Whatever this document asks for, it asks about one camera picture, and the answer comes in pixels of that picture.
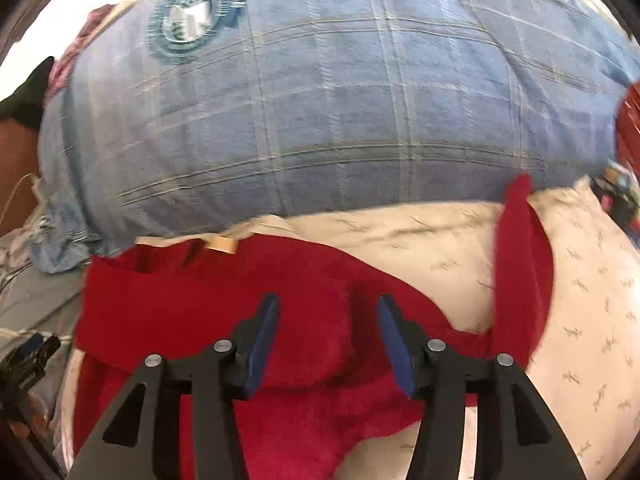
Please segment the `red knit sweater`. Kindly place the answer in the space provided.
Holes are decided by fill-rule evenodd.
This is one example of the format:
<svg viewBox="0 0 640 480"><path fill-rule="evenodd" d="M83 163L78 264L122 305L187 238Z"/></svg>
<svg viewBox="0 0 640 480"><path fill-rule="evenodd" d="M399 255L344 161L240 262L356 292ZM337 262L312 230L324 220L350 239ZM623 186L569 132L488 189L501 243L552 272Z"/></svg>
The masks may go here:
<svg viewBox="0 0 640 480"><path fill-rule="evenodd" d="M431 299L338 249L254 235L232 255L198 240L138 245L94 257L76 330L84 352L74 443L85 443L117 391L152 353L180 359L232 333L267 292L280 323L253 399L236 404L248 473L254 479L327 479L361 440L417 422L420 405L400 390L378 330L376 304L392 295L406 318L457 352L506 352L526 365L544 332L553 258L528 203L530 180L506 191L494 260L494 324L455 330Z"/></svg>

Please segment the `grey striped pillow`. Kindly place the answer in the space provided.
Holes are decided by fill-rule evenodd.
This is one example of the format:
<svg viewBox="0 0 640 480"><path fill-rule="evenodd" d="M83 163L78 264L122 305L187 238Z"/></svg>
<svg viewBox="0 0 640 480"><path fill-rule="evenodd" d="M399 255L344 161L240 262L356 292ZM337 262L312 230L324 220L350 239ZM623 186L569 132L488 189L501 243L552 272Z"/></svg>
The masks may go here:
<svg viewBox="0 0 640 480"><path fill-rule="evenodd" d="M38 408L53 417L81 308L85 270L40 272L30 261L28 235L17 229L1 237L1 354L30 336L57 336L61 348L48 361L44 378L32 388Z"/></svg>

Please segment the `cream patterned bed sheet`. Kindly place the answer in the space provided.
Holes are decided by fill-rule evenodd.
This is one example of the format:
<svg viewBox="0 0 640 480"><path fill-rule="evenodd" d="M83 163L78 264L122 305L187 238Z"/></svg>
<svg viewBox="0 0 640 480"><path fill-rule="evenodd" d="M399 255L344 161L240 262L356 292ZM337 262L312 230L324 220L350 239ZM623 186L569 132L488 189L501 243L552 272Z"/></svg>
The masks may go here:
<svg viewBox="0 0 640 480"><path fill-rule="evenodd" d="M526 364L559 419L586 475L602 479L639 428L639 255L588 185L529 192L553 258L552 295ZM504 205L423 204L262 217L231 232L294 238L344 252L431 299L455 330L480 335L494 324L494 260ZM359 441L335 479L399 479L419 422Z"/></svg>

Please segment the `brown wooden headboard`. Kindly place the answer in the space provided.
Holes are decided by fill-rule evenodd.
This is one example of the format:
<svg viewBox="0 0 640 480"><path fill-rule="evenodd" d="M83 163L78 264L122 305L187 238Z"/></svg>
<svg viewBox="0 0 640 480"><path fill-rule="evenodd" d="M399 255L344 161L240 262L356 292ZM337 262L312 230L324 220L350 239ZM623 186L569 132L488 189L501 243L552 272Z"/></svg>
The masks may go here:
<svg viewBox="0 0 640 480"><path fill-rule="evenodd" d="M1 122L1 186L0 206L6 202L15 182L24 174L32 172L39 176L38 166L38 136L14 120ZM34 210L34 205L29 205L26 200L30 195L28 186L21 188L24 194L24 203L20 203L21 196L12 203L11 210L5 222L1 222L1 235L20 228Z"/></svg>

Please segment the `black garment on headboard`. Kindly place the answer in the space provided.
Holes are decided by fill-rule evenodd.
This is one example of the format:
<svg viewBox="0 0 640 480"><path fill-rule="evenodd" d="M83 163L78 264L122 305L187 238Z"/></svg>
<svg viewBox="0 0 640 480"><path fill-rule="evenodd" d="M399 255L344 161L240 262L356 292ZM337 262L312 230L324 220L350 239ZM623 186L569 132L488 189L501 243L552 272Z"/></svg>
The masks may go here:
<svg viewBox="0 0 640 480"><path fill-rule="evenodd" d="M44 97L47 93L49 74L53 64L53 56L45 58L19 87L0 103L2 122L14 120L29 130L39 130Z"/></svg>

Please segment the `small colourful object at right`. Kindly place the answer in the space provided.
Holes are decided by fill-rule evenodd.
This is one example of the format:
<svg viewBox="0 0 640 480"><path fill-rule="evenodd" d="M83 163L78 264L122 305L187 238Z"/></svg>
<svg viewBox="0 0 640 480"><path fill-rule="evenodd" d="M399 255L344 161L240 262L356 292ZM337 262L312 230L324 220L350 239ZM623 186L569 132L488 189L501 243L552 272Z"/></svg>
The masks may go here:
<svg viewBox="0 0 640 480"><path fill-rule="evenodd" d="M604 212L639 248L639 181L618 162L609 160L590 188Z"/></svg>

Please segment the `blue plaid duvet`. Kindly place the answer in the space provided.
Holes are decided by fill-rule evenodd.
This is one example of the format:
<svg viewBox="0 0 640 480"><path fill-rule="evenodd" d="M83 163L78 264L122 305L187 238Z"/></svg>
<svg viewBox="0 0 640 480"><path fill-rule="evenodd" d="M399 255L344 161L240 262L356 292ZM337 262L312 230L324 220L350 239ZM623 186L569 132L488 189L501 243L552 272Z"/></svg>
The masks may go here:
<svg viewBox="0 0 640 480"><path fill-rule="evenodd" d="M613 157L638 77L579 0L142 0L47 104L29 255L569 185Z"/></svg>

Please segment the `maroon patterned cloth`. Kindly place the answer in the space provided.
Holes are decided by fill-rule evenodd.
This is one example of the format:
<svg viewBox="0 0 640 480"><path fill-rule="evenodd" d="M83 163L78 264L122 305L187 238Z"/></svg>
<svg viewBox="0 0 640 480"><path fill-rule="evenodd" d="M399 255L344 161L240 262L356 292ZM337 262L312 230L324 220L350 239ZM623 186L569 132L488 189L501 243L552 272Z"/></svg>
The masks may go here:
<svg viewBox="0 0 640 480"><path fill-rule="evenodd" d="M116 6L106 4L92 10L82 25L75 39L68 45L62 56L54 61L48 77L48 85L44 99L49 101L56 92L67 84L70 78L73 64L80 52L88 46L91 38L96 34L100 26L112 14Z"/></svg>

